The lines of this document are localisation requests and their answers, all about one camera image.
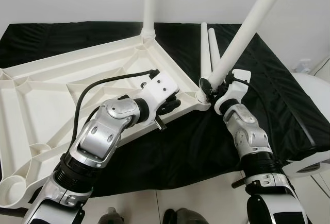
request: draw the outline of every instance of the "white wall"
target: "white wall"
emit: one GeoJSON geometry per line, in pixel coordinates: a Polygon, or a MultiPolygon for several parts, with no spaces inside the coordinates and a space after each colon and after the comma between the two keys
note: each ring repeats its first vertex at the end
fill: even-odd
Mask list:
{"type": "MultiPolygon", "coordinates": [[[[159,0],[157,21],[242,23],[255,0],[159,0]]],[[[259,34],[291,69],[330,52],[329,0],[278,0],[259,34]]],[[[10,23],[141,21],[143,0],[0,0],[0,36],[10,23]]]]}

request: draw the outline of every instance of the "white cylindrical rod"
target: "white cylindrical rod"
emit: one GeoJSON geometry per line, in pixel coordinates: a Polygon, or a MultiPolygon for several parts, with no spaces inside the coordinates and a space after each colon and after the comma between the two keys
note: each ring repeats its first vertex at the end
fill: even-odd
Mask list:
{"type": "Polygon", "coordinates": [[[276,0],[256,1],[227,50],[222,55],[220,63],[213,69],[212,74],[208,78],[214,89],[223,82],[226,74],[233,68],[256,33],[263,18],[267,15],[275,2],[276,0]]]}
{"type": "Polygon", "coordinates": [[[155,37],[154,29],[155,0],[144,0],[143,28],[141,35],[144,39],[155,37]]]}
{"type": "Polygon", "coordinates": [[[210,28],[208,30],[208,41],[210,43],[212,69],[214,70],[218,65],[218,63],[220,62],[220,53],[219,53],[216,33],[213,28],[210,28]]]}
{"type": "Polygon", "coordinates": [[[211,58],[208,44],[207,24],[201,24],[201,78],[207,79],[211,75],[211,58]]]}

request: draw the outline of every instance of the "floor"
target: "floor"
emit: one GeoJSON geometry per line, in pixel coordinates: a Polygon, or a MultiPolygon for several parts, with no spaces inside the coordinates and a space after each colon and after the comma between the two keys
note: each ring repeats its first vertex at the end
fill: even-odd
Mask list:
{"type": "MultiPolygon", "coordinates": [[[[210,224],[247,222],[244,187],[231,188],[240,172],[220,175],[196,184],[165,191],[140,191],[91,198],[84,207],[83,224],[97,223],[109,207],[115,207],[128,224],[161,223],[166,209],[188,208],[202,214],[210,224]]],[[[330,224],[330,170],[312,177],[291,179],[313,224],[330,224]]],[[[0,215],[0,223],[19,224],[20,218],[0,215]]]]}

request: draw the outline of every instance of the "black cloth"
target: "black cloth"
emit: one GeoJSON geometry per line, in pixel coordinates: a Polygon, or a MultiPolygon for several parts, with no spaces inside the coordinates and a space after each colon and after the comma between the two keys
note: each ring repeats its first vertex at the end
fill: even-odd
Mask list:
{"type": "MultiPolygon", "coordinates": [[[[141,26],[134,22],[11,24],[0,40],[0,67],[125,39],[138,35],[141,26]]],[[[240,25],[208,26],[216,31],[222,55],[240,25]]],[[[200,24],[156,23],[155,30],[158,43],[197,84],[200,24]]],[[[329,122],[258,35],[235,68],[251,71],[251,84],[266,99],[271,146],[283,164],[330,149],[329,122]]],[[[249,89],[242,102],[269,135],[257,95],[249,89]]],[[[170,122],[162,134],[154,130],[120,147],[93,196],[176,188],[239,169],[239,157],[222,117],[213,109],[193,111],[170,122]]]]}

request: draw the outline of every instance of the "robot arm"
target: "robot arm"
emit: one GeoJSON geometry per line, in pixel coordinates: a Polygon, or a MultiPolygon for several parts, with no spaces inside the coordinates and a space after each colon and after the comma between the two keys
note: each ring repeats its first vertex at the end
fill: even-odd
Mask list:
{"type": "MultiPolygon", "coordinates": [[[[156,117],[159,120],[157,111],[166,113],[167,100],[177,92],[177,84],[162,72],[144,83],[135,99],[125,95],[103,102],[95,119],[84,125],[68,152],[62,155],[22,223],[81,223],[85,215],[82,207],[115,152],[121,133],[137,123],[148,125],[156,117]]],[[[169,102],[168,112],[180,105],[179,100],[169,102]]]]}
{"type": "MultiPolygon", "coordinates": [[[[250,80],[245,71],[233,73],[235,78],[250,80]]],[[[233,81],[214,108],[223,114],[245,173],[245,189],[251,195],[247,201],[250,224],[308,223],[297,195],[275,161],[267,134],[256,117],[239,103],[247,90],[244,84],[233,81]]]]}

